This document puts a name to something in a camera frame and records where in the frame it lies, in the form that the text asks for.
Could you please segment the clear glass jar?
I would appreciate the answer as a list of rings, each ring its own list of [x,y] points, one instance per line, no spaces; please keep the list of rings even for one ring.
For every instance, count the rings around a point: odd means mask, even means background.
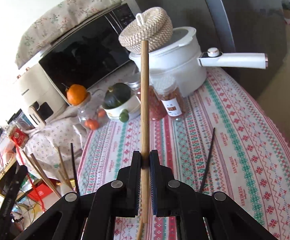
[[[88,92],[87,98],[77,108],[79,122],[84,128],[91,131],[101,128],[108,122],[100,95]]]

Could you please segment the black chopstick in basket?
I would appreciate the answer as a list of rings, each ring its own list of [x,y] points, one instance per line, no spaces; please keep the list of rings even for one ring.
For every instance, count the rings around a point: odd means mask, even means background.
[[[70,143],[70,149],[71,149],[71,163],[72,163],[72,169],[73,169],[73,177],[74,177],[74,183],[75,183],[75,189],[78,195],[80,196],[80,190],[78,185],[78,178],[77,178],[77,171],[76,171],[76,164],[75,164],[75,158],[74,158],[74,150],[73,150],[73,143]]]

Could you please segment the floral cloth on microwave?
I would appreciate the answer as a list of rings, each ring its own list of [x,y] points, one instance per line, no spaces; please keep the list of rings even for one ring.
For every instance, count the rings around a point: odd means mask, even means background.
[[[125,0],[64,0],[38,18],[23,34],[16,54],[22,68],[48,44],[86,19],[121,4]]]

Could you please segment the white ceramic bowl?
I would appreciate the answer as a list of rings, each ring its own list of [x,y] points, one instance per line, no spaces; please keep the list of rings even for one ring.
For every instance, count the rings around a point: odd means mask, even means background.
[[[126,109],[129,112],[129,120],[138,117],[141,114],[140,100],[136,95],[131,96],[127,102],[113,109],[104,109],[108,118],[112,121],[121,122],[119,116],[121,111]]]

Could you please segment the red label snack jar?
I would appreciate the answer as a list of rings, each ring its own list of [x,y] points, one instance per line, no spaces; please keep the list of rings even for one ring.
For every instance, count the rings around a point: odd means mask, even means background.
[[[20,148],[24,148],[29,139],[29,136],[15,124],[8,126],[6,134],[7,137]]]

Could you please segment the floral cloth cover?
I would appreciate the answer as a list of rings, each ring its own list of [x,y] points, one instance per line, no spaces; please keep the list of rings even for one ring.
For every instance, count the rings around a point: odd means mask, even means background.
[[[139,148],[140,119],[135,117],[122,123],[102,112],[97,121],[96,130],[84,127],[78,119],[77,108],[69,106],[56,120],[33,130],[24,149],[17,153],[17,160],[37,176],[38,172],[29,162],[34,155],[45,174],[58,179],[61,162],[73,177],[73,155],[78,180],[85,187],[113,180],[120,168],[130,165],[133,151]]]

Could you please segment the green lime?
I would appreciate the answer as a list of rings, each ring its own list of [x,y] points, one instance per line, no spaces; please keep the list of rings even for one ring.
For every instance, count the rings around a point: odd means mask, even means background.
[[[129,120],[129,112],[126,109],[121,111],[120,116],[119,116],[119,120],[122,123],[128,122],[128,120]]]

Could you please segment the black microwave oven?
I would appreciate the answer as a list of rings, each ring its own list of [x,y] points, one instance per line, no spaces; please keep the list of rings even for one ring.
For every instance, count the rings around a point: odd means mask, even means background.
[[[64,96],[73,84],[90,88],[126,64],[129,52],[118,37],[134,19],[125,3],[61,37],[39,60],[56,93]]]

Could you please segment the cream air fryer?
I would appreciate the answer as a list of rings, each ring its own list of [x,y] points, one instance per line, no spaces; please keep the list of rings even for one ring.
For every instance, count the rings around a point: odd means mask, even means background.
[[[35,127],[43,128],[67,107],[66,101],[38,63],[17,76],[17,88],[20,109]]]

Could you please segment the labelled dried fruit jar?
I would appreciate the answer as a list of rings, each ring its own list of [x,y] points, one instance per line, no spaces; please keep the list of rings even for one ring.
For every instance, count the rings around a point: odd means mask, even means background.
[[[176,121],[183,119],[186,108],[176,79],[173,76],[167,75],[152,80],[152,84],[168,116]]]

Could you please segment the long wooden chopstick pair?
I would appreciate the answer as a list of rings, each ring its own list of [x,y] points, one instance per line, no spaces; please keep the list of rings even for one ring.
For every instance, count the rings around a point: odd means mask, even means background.
[[[30,154],[30,156],[28,154],[26,154],[23,150],[21,150],[21,152],[25,155],[26,159],[31,163],[31,165],[33,166],[33,168],[36,170],[37,174],[39,174],[42,178],[42,180],[44,181],[44,183],[46,185],[48,185],[48,187],[58,196],[58,198],[61,198],[60,193],[57,191],[56,187],[52,184],[52,182],[50,181],[50,179],[48,178],[48,176],[46,175],[46,173],[44,172],[43,168],[41,167],[41,165],[38,163],[37,159],[35,158],[35,156],[33,154]]]

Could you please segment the dark green squash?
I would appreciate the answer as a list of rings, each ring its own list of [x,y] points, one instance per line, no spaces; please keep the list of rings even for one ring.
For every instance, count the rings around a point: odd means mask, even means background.
[[[104,109],[113,109],[119,107],[129,100],[131,89],[125,83],[115,83],[108,87],[103,101]]]

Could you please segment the goji berry jar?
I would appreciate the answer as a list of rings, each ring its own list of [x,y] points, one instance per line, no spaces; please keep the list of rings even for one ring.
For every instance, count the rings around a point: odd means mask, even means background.
[[[136,94],[136,96],[141,99],[141,81],[128,81],[127,85]],[[163,119],[167,112],[161,100],[156,96],[155,90],[152,85],[149,86],[149,118],[152,121],[159,121]]]

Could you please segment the light wooden chopstick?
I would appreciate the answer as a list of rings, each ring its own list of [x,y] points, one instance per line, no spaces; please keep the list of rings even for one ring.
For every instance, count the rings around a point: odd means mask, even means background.
[[[150,195],[149,182],[149,41],[141,42],[141,204],[142,213],[137,239],[142,239],[144,224],[148,222],[148,206]]]

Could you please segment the grey refrigerator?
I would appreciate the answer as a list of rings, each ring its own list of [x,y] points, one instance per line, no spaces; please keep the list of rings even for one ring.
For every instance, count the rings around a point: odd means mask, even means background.
[[[162,7],[174,27],[197,30],[202,50],[265,53],[266,70],[227,68],[253,98],[258,98],[282,66],[287,53],[281,0],[136,0],[141,10]]]

